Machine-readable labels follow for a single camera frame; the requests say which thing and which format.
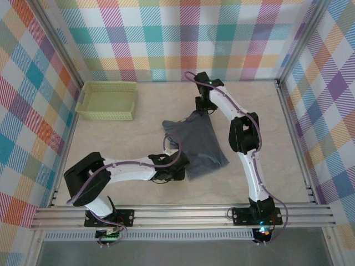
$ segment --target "white arm segment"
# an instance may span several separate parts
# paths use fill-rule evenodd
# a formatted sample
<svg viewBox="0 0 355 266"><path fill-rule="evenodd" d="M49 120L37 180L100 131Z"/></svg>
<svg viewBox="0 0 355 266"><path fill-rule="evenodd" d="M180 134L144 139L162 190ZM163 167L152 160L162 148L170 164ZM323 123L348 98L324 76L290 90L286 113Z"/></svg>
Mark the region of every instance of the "white arm segment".
<svg viewBox="0 0 355 266"><path fill-rule="evenodd" d="M105 159L104 164L109 165L110 163L116 162L127 162L127 161L138 161L148 163L153 165L153 161L148 157L136 159L136 160L112 160ZM119 182L119 181L130 181L130 180L151 180L155 175L156 171L154 167L140 166L140 165L118 165L115 167L107 168L111 172L111 180L107 185ZM103 192L89 204L85 205L86 208L94 212L97 216L105 217L112 213L112 206L107 196Z"/></svg>
<svg viewBox="0 0 355 266"><path fill-rule="evenodd" d="M238 106L238 108L244 112L247 113L247 110L242 108L234 99L233 97L228 93L226 87L224 86L219 86L218 89L222 90L226 95L229 96L230 99ZM223 112L223 114L227 117L228 121L230 122L233 120L235 117L242 117L243 115L235 109L235 107L230 103L230 101L222 95L220 92L216 90L211 90L210 91L210 100L218 106L218 108ZM254 202L257 201L263 201L268 198L268 194L263 190L263 188L259 185L259 182L256 177L255 169L253 166L253 159L251 157L252 151L249 151L247 155L244 155L242 152L238 152L239 158L242 161L244 171L246 174L246 179L248 181L248 186L249 186L249 197L251 200ZM265 180L263 173L261 171L261 165L260 165L260 160L259 160L259 152L255 154L255 159L256 159L256 167L258 170L258 174L260 177L260 180L263 182L263 185L265 185Z"/></svg>

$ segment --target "plaid wall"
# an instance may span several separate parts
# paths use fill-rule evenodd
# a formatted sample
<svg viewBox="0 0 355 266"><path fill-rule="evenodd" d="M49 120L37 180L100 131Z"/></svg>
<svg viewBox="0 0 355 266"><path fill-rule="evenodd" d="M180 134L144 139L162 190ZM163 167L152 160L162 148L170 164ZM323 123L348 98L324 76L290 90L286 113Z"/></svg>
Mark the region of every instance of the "plaid wall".
<svg viewBox="0 0 355 266"><path fill-rule="evenodd" d="M0 0L0 265L48 200L78 88L25 0Z"/></svg>
<svg viewBox="0 0 355 266"><path fill-rule="evenodd" d="M46 1L55 1L57 11ZM274 79L316 2L42 0L42 5L64 21L59 27L49 16L63 38L73 40L69 49L77 51L76 60L82 57L77 61L87 70L84 80L179 81L187 70L221 80Z"/></svg>
<svg viewBox="0 0 355 266"><path fill-rule="evenodd" d="M355 261L355 0L333 0L286 82L288 104L322 203Z"/></svg>

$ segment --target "vent grille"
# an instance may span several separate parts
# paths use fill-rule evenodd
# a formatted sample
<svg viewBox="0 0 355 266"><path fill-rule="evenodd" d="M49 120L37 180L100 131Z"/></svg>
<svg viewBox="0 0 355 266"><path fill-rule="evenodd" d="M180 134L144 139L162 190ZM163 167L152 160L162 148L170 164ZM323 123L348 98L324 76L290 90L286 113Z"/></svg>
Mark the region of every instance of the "vent grille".
<svg viewBox="0 0 355 266"><path fill-rule="evenodd" d="M125 241L250 240L251 229L129 230ZM95 231L47 231L45 241L95 241Z"/></svg>

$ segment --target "cloth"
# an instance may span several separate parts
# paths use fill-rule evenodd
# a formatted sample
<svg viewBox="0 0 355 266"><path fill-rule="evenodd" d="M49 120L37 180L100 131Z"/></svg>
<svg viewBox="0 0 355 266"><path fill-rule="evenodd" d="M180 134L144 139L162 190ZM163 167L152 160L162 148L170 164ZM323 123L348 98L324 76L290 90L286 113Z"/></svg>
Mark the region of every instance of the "cloth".
<svg viewBox="0 0 355 266"><path fill-rule="evenodd" d="M229 163L206 112L194 111L179 122L163 121L163 127L167 134L175 134L180 139L182 151L190 161L186 167L189 179L211 173ZM178 148L173 137L168 137L168 140L171 149Z"/></svg>

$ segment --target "green basket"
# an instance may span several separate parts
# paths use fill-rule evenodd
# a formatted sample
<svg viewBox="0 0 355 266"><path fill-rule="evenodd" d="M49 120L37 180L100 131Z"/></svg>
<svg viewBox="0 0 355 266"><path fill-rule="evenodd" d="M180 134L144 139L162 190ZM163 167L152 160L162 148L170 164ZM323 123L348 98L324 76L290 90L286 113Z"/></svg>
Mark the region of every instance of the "green basket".
<svg viewBox="0 0 355 266"><path fill-rule="evenodd" d="M124 81L87 81L75 110L86 119L133 120L136 85Z"/></svg>

